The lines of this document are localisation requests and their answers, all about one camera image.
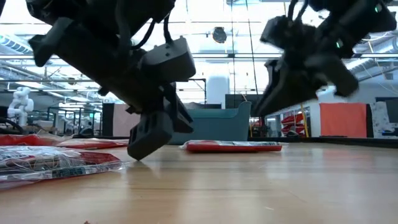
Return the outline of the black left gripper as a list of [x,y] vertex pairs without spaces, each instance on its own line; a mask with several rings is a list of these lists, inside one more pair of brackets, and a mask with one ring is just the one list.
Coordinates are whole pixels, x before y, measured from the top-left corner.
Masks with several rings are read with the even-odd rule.
[[[166,84],[163,93],[144,71],[143,59],[148,51],[131,44],[131,37],[147,21],[147,17],[121,22],[101,17],[59,17],[46,34],[29,40],[36,66],[44,66],[56,55],[96,82],[104,93],[114,93],[132,112],[148,113],[130,131],[127,153],[137,161],[167,144],[174,131],[193,132],[193,120],[175,87]],[[170,102],[169,115],[163,111],[165,98]]]

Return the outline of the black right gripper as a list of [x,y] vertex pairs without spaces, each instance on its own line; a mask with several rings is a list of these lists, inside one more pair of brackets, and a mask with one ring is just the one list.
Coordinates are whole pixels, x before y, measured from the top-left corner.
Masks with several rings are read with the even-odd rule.
[[257,100],[254,115],[265,116],[284,108],[317,98],[317,90],[334,84],[339,96],[350,96],[358,89],[358,80],[341,59],[332,53],[310,54],[290,47],[284,51],[280,68],[278,60],[268,60],[268,84]]

